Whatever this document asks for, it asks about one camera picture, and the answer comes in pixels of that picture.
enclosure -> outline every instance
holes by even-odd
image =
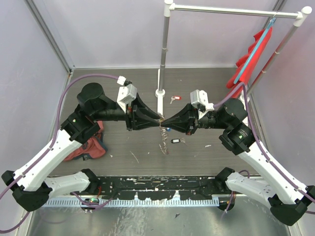
[[[85,74],[124,76],[147,107],[168,119],[191,102],[190,93],[196,89],[205,91],[211,103],[224,99],[231,91],[226,84],[238,69],[235,63],[248,53],[253,36],[268,29],[274,19],[270,39],[248,83],[248,113],[278,162],[307,186],[314,184],[315,14],[302,11],[303,16],[299,15],[305,6],[314,8],[313,1],[174,3],[1,2],[1,173],[20,168],[51,140],[59,98],[75,78]],[[101,84],[105,95],[116,101],[120,87],[116,81],[100,76],[82,79],[66,94],[61,122],[74,112],[77,95],[89,83]],[[180,100],[171,100],[173,96]],[[50,176],[89,168],[99,178],[212,179],[230,167],[237,172],[248,170],[251,179],[265,181],[254,167],[222,145],[221,129],[198,129],[193,135],[164,130],[165,154],[161,127],[129,132],[121,121],[104,121],[103,125],[106,153],[102,157],[64,161]],[[175,139],[180,143],[171,143]],[[212,194],[213,201],[229,197],[229,192]],[[79,202],[70,203],[74,197],[68,194],[33,211],[8,235],[308,236],[314,231],[312,215],[305,214],[288,227],[266,206],[241,193],[236,194],[234,209],[223,217],[215,204],[173,200],[172,206],[157,200],[160,207],[150,201],[120,202],[85,214]],[[0,208],[5,212],[2,229],[13,227],[26,214],[10,192]]]

horizontal metal bar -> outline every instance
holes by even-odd
[[[235,15],[247,15],[247,16],[269,16],[269,17],[281,17],[281,18],[293,18],[296,19],[299,14],[276,12],[276,11],[259,11],[259,10],[245,10],[245,9],[233,9],[233,8],[219,8],[219,7],[206,7],[206,6],[187,6],[172,4],[170,10],[176,11],[199,11],[199,12],[212,12],[222,14],[235,14]]]

metal pole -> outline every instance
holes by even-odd
[[[159,68],[159,82],[158,82],[158,90],[160,92],[163,90],[163,85],[164,85],[168,28],[169,28],[169,17],[165,16],[164,17],[164,28],[163,28],[163,42],[162,42],[161,64],[160,64],[160,68]]]
[[[267,72],[271,64],[275,61],[276,57],[281,53],[282,49],[286,45],[286,43],[289,41],[289,39],[292,37],[292,35],[295,33],[295,31],[302,25],[302,23],[305,21],[306,17],[312,12],[312,8],[309,6],[306,6],[302,9],[302,19],[296,20],[293,23],[293,26],[289,30],[289,32],[286,34],[286,36],[283,38],[277,49],[274,51],[274,53],[271,55],[261,72],[258,74],[254,82],[252,83],[251,87],[247,91],[247,97],[252,93],[253,89],[257,86],[258,82],[261,80],[263,75]]]
[[[281,11],[284,7],[284,5],[286,4],[287,0],[277,0],[276,4],[274,5],[274,7],[272,8],[273,11]],[[264,24],[264,28],[267,27],[267,25],[269,24],[269,22],[271,21],[273,17],[268,17],[268,19],[266,20],[265,24]]]
[[[64,66],[66,71],[68,73],[70,73],[73,70],[74,65],[73,65],[73,63],[69,64],[71,62],[68,63],[68,61],[64,57],[61,48],[59,47],[59,45],[56,42],[53,34],[51,33],[51,31],[49,30],[48,26],[46,25],[46,23],[44,21],[44,18],[42,17],[42,15],[40,14],[36,4],[34,3],[34,0],[24,0],[24,2],[26,3],[26,5],[28,6],[28,8],[31,11],[32,15],[34,16],[35,20],[37,21],[39,27],[42,29],[44,35],[46,36],[48,42],[50,43],[51,47],[55,51],[55,53],[56,53],[57,57],[59,58],[59,60],[61,61],[62,65]]]
[[[269,16],[269,17],[294,18],[294,19],[296,19],[297,17],[300,17],[298,12],[288,13],[288,12],[258,11],[258,10],[205,7],[205,6],[187,6],[187,5],[177,5],[177,4],[172,4],[170,7],[170,10],[212,12],[212,13],[247,15],[247,16]]]

white plastic bracket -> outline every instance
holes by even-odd
[[[46,178],[45,184],[53,189],[49,193],[51,199],[75,191],[84,191],[89,186],[90,180],[85,173],[80,171],[70,176]]]
[[[170,6],[173,4],[173,0],[164,0],[164,16],[170,17],[171,11]]]
[[[204,90],[191,92],[190,102],[194,108],[198,109],[198,119],[203,118],[209,111],[214,111],[213,103],[208,102],[208,94]],[[203,105],[206,110],[204,112],[200,111],[198,105]]]
[[[305,21],[308,15],[312,12],[312,8],[310,6],[305,6],[302,8],[301,12],[298,12],[298,17],[295,19],[293,23],[294,26],[300,27],[302,23]]]
[[[243,193],[269,208],[268,198],[272,198],[276,194],[270,185],[244,177],[237,172],[230,174],[225,183],[231,191]]]
[[[42,153],[47,150],[51,141],[26,165],[14,172],[14,178],[20,176],[32,163],[37,160]],[[70,135],[65,130],[59,130],[57,139],[51,151],[49,151],[40,162],[37,163],[25,177],[17,184],[24,187],[24,191],[36,191],[45,178],[55,169],[70,153],[78,149],[82,144],[77,141],[70,141]]]
[[[306,192],[306,185],[294,178],[264,147],[264,151],[271,158],[272,162],[302,191]],[[257,143],[250,146],[250,152],[242,152],[238,155],[241,159],[250,164],[272,187],[277,196],[284,204],[295,204],[296,199],[302,199],[303,194],[294,190],[294,187],[283,178],[280,173],[262,155]]]
[[[126,113],[127,104],[131,103],[137,97],[137,88],[132,84],[120,87],[117,96],[117,103]]]
[[[170,11],[175,11],[175,3],[173,3],[173,4],[171,4],[171,5],[169,6],[169,10],[170,10]]]
[[[157,71],[157,84],[159,84],[159,72],[160,69]],[[156,97],[157,97],[157,113],[161,116],[163,115],[163,98],[165,96],[165,90],[162,91],[156,90]]]
[[[117,84],[124,86],[126,78],[124,76],[119,76],[117,80]]]
[[[241,93],[241,95],[240,95],[240,97],[238,99],[243,103],[244,109],[246,110],[244,91],[243,90],[242,90],[242,93]],[[243,123],[248,126],[248,118],[247,117],[243,120]]]

vertical metal pole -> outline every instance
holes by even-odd
[[[162,42],[161,64],[160,64],[160,68],[159,68],[159,82],[158,82],[158,90],[160,92],[163,90],[163,85],[164,85],[168,28],[169,28],[169,16],[168,17],[165,16],[164,17],[164,28],[163,28],[163,42]]]
[[[70,73],[73,70],[73,63],[71,61],[67,61],[65,56],[63,55],[62,49],[59,47],[58,43],[56,42],[53,34],[49,30],[46,22],[44,21],[44,18],[40,14],[36,4],[34,3],[34,0],[24,0],[26,5],[28,6],[29,10],[31,11],[32,15],[34,16],[35,20],[37,21],[39,27],[42,29],[44,35],[46,36],[48,42],[50,43],[51,47],[55,51],[57,57],[61,61],[62,65],[66,69],[68,73]]]
[[[302,9],[301,13],[303,15],[302,19],[296,20],[293,23],[293,26],[289,30],[289,32],[286,34],[286,36],[283,38],[277,49],[274,51],[274,53],[271,55],[261,72],[258,74],[254,82],[252,83],[251,87],[249,88],[247,92],[247,97],[252,93],[253,89],[257,86],[258,82],[261,80],[263,75],[267,72],[271,64],[275,61],[276,57],[280,54],[286,43],[289,41],[289,39],[292,37],[292,35],[295,33],[295,31],[302,25],[306,17],[312,12],[312,8],[310,6],[306,6]]]
[[[287,0],[277,0],[276,4],[272,8],[272,10],[273,11],[281,11],[283,9],[284,5],[286,4],[286,2],[287,2]],[[272,16],[268,17],[268,19],[266,20],[266,23],[264,24],[263,29],[267,27],[267,25],[269,24],[269,22],[271,21],[272,18],[273,18]]]

